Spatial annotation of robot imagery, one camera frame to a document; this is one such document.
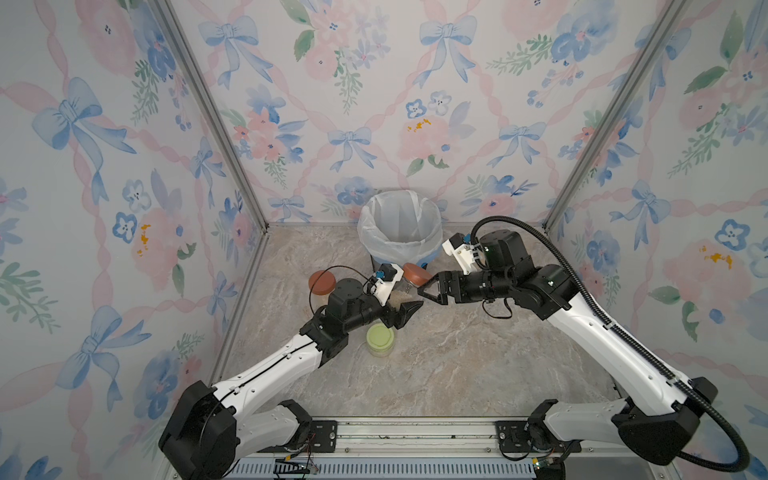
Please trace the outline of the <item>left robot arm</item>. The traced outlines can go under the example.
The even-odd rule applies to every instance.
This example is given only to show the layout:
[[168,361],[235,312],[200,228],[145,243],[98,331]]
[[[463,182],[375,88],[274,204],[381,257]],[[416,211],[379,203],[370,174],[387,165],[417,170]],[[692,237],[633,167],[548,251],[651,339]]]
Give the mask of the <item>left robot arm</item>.
[[401,329],[422,307],[420,300],[394,306],[392,282],[367,287],[346,278],[298,334],[244,372],[208,386],[196,381],[176,404],[158,447],[182,479],[222,479],[241,458],[269,448],[300,450],[312,423],[293,400],[262,413],[260,407],[291,383],[338,355],[356,328],[381,321]]

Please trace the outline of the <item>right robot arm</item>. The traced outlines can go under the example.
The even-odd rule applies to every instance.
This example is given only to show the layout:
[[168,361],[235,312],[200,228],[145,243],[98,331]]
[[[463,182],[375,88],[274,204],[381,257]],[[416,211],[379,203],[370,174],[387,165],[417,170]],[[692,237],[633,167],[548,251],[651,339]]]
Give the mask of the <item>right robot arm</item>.
[[664,362],[643,357],[628,331],[601,320],[602,309],[591,307],[593,297],[562,266],[535,265],[521,236],[509,230],[486,234],[476,245],[455,234],[442,248],[459,267],[436,274],[427,284],[437,292],[421,287],[421,296],[441,305],[512,301],[565,333],[623,388],[624,396],[608,403],[543,401],[527,420],[531,448],[598,441],[624,445],[656,465],[683,452],[704,411],[675,387],[682,374],[662,374]]

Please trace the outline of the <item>glass jar with rice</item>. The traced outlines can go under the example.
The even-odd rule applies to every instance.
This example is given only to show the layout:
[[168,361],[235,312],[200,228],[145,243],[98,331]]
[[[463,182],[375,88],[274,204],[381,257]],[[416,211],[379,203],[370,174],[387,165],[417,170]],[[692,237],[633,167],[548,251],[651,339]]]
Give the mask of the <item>glass jar with rice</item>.
[[402,277],[396,282],[393,291],[405,296],[418,296],[418,286],[406,277]]

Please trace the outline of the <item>green lid jar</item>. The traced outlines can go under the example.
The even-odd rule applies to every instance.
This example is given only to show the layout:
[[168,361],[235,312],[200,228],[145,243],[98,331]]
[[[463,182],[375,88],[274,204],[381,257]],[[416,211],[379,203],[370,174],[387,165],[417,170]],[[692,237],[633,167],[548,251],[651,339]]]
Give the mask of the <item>green lid jar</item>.
[[366,332],[368,351],[376,357],[386,357],[393,350],[395,330],[383,323],[372,325]]

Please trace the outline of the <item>white trash bag liner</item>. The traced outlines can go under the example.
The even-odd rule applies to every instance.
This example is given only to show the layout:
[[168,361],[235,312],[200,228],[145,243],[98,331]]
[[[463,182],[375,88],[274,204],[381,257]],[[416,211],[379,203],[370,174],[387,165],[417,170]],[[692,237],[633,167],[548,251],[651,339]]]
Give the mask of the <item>white trash bag liner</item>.
[[372,196],[357,222],[359,239],[378,263],[424,265],[442,249],[442,216],[429,198],[412,190]]

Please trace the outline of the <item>black mesh trash bin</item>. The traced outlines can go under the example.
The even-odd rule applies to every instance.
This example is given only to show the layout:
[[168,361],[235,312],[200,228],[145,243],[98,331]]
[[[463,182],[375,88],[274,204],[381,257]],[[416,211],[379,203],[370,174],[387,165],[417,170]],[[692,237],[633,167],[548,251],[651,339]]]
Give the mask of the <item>black mesh trash bin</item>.
[[[373,256],[370,257],[370,262],[374,270],[378,270],[380,266],[384,263],[383,260],[376,259]],[[399,267],[404,271],[405,275],[419,276],[419,277],[430,276],[430,273],[428,271],[428,266],[429,266],[428,262],[399,264]]]

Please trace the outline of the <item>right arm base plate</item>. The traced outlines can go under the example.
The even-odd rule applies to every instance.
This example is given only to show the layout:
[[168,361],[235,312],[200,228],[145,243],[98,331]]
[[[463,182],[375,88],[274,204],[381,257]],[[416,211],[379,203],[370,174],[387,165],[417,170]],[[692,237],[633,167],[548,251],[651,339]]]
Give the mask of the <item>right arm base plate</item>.
[[501,452],[507,455],[580,453],[579,441],[557,440],[543,425],[530,426],[527,420],[500,420],[494,423]]

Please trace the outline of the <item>red jar lid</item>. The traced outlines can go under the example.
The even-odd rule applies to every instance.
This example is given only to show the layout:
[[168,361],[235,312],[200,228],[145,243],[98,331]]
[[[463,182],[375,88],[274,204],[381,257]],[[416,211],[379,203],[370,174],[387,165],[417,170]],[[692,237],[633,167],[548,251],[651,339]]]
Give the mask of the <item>red jar lid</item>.
[[403,265],[403,278],[415,287],[421,287],[432,279],[433,275],[423,267],[406,263]]

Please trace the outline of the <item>aluminium front rail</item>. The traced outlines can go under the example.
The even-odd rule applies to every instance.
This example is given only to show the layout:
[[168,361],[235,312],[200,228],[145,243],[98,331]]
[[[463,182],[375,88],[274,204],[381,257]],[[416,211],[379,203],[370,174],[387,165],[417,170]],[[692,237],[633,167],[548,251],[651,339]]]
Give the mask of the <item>aluminium front rail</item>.
[[222,479],[679,479],[627,448],[580,441],[571,454],[507,455],[490,417],[341,417],[334,453],[253,453]]

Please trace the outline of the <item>left red lid jar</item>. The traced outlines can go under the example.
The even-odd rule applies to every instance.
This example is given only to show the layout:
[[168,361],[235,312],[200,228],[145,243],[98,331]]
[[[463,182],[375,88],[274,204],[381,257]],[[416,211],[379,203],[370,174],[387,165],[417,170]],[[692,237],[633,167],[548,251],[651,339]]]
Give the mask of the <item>left red lid jar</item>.
[[308,279],[310,293],[316,296],[329,295],[337,285],[335,275],[331,271],[318,270]]

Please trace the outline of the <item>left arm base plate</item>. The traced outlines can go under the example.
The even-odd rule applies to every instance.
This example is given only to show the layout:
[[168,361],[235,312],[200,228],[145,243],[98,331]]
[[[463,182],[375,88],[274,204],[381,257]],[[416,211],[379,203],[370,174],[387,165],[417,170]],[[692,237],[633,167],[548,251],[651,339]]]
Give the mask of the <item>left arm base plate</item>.
[[299,453],[309,449],[314,453],[334,453],[338,439],[338,422],[312,420],[301,423],[287,444],[267,447],[260,453]]

